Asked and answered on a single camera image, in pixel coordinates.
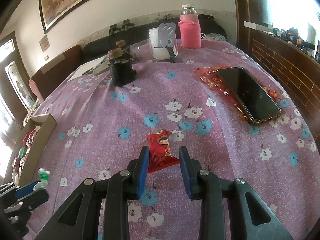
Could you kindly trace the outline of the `small red doll candy packet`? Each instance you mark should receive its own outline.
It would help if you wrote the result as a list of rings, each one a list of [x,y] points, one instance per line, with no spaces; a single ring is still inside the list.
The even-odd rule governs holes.
[[[180,163],[180,160],[172,155],[169,135],[171,135],[171,132],[164,129],[148,135],[150,151],[148,173]]]

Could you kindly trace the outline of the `small red round-logo packet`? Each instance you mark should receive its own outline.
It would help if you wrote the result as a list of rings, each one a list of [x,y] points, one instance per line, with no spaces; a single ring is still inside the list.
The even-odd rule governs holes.
[[[23,141],[22,141],[22,144],[24,147],[27,147],[27,148],[31,148],[35,138],[37,136],[37,130],[36,129],[33,129],[32,131],[30,132],[27,132]]]

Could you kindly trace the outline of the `green white candy packet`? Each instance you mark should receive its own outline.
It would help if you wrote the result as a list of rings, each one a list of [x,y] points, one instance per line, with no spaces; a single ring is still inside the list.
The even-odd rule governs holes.
[[[50,171],[45,170],[44,168],[39,169],[39,181],[34,185],[33,191],[38,189],[46,189],[49,184]]]

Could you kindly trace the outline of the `purple floral tablecloth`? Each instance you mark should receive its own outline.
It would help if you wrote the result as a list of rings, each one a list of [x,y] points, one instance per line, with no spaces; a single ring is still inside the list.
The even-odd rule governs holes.
[[[293,85],[271,76],[269,66],[226,42],[180,48],[180,63],[150,57],[134,65],[137,77],[115,87],[107,73],[63,82],[37,109],[57,122],[38,166],[50,171],[49,200],[34,211],[33,239],[85,179],[108,179],[135,159],[147,137],[170,132],[172,155],[181,146],[223,179],[242,177],[257,191],[294,239],[319,219],[319,152]],[[250,125],[220,91],[210,90],[196,68],[244,67],[276,94],[280,117]]]

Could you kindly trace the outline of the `cardboard box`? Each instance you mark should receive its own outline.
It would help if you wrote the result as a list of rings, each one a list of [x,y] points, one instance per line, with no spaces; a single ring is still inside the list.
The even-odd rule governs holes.
[[[32,116],[22,129],[12,150],[4,183],[24,186],[32,182],[42,152],[57,122],[50,114]]]

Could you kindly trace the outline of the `black smartphone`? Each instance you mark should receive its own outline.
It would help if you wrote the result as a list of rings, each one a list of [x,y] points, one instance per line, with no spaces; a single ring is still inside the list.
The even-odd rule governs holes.
[[[250,124],[259,125],[281,115],[276,101],[245,68],[218,69],[216,72]]]

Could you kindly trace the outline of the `grey notebook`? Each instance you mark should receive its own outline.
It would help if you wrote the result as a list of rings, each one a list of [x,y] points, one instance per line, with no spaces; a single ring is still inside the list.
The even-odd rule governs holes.
[[[92,73],[93,73],[93,76],[98,76],[101,73],[108,71],[108,70],[109,70],[109,64],[107,62],[103,62],[103,63],[99,64],[98,66],[96,66],[93,69]]]

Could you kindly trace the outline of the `white paper sheet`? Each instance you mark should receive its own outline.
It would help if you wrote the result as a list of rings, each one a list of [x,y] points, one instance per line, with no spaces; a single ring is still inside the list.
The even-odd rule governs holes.
[[[93,70],[95,67],[101,65],[102,63],[108,62],[108,60],[109,60],[109,57],[105,55],[80,65],[76,69],[76,71],[73,74],[71,74],[70,77],[67,78],[66,82],[72,81],[83,75],[86,75],[90,70]]]

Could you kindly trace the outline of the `white plastic container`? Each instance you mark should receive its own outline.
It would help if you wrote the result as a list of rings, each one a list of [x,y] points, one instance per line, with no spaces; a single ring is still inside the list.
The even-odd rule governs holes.
[[[158,61],[175,61],[177,51],[176,25],[174,23],[160,24],[149,30],[151,54]]]

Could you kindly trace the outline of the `brown wooden cabinet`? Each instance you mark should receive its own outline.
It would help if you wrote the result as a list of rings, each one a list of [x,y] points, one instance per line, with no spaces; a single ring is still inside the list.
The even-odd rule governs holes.
[[[262,0],[235,0],[235,5],[236,45],[285,88],[318,138],[319,63],[279,38],[244,26],[244,22],[264,22]]]

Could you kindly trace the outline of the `pink sleeved water bottle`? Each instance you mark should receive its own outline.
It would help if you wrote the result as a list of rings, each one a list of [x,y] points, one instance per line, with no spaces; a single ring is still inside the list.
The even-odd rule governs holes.
[[[192,4],[182,5],[178,26],[181,33],[181,46],[183,48],[197,49],[201,47],[199,16]]]

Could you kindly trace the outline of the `black sofa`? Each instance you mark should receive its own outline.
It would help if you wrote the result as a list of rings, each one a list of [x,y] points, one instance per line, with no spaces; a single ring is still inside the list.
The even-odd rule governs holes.
[[[128,30],[122,30],[120,32],[114,33],[109,36],[102,37],[98,40],[92,41],[84,46],[82,49],[83,54],[83,62],[92,61],[99,57],[102,57],[114,48],[116,48],[116,42],[119,40],[124,40],[127,45],[132,45],[134,43],[138,43],[144,41],[149,38],[149,30],[152,28],[158,27],[161,23],[178,23],[180,18],[172,17],[167,18],[165,17],[162,20],[134,26],[129,28]],[[214,16],[200,14],[199,15],[199,23],[201,26],[201,32],[204,34],[220,34],[224,38],[227,38],[227,33],[215,20]]]

